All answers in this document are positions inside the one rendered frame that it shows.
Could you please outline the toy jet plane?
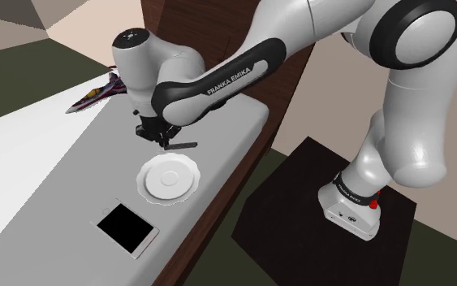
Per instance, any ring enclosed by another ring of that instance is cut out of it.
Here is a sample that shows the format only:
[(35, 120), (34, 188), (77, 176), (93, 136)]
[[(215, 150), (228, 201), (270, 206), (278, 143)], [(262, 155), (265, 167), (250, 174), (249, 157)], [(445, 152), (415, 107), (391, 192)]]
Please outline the toy jet plane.
[(109, 81), (105, 85), (89, 91), (79, 101), (70, 106), (65, 111), (65, 113), (71, 114), (83, 111), (90, 108), (91, 106), (98, 104), (101, 100), (107, 99), (117, 94), (126, 93), (126, 85), (121, 80), (120, 75), (114, 72), (114, 70), (117, 70), (118, 68), (113, 65), (110, 66), (110, 69), (112, 69), (112, 71), (109, 73)]

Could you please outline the white tablet with black screen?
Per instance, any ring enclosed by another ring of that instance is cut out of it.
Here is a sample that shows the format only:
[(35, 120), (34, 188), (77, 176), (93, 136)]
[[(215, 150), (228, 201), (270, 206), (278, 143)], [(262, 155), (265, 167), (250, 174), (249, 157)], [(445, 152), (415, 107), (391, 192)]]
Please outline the white tablet with black screen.
[(133, 259), (139, 258), (160, 232), (118, 198), (108, 201), (90, 223)]

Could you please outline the white plate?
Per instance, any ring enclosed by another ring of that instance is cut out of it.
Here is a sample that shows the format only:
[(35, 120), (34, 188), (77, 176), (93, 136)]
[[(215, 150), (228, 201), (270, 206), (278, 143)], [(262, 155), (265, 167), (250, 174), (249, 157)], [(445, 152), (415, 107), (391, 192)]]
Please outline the white plate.
[(136, 176), (137, 192), (148, 202), (173, 206), (186, 201), (199, 187), (200, 170), (184, 154), (165, 153), (151, 158)]

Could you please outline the flat black remote control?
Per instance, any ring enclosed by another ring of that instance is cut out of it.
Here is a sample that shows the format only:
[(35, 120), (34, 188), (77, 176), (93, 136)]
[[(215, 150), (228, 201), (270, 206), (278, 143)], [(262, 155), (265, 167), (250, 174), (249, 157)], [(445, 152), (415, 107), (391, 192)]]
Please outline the flat black remote control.
[(197, 142), (183, 142), (183, 143), (174, 143), (169, 144), (163, 147), (164, 150), (181, 150), (181, 149), (189, 149), (195, 148), (198, 146)]

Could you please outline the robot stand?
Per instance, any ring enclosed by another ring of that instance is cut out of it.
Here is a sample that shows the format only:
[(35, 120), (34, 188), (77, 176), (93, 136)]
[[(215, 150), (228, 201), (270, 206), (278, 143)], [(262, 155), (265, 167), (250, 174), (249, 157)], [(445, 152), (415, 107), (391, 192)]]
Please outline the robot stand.
[(278, 286), (399, 286), (416, 203), (383, 188), (377, 235), (361, 240), (317, 198), (347, 164), (307, 137), (244, 203), (231, 236)]

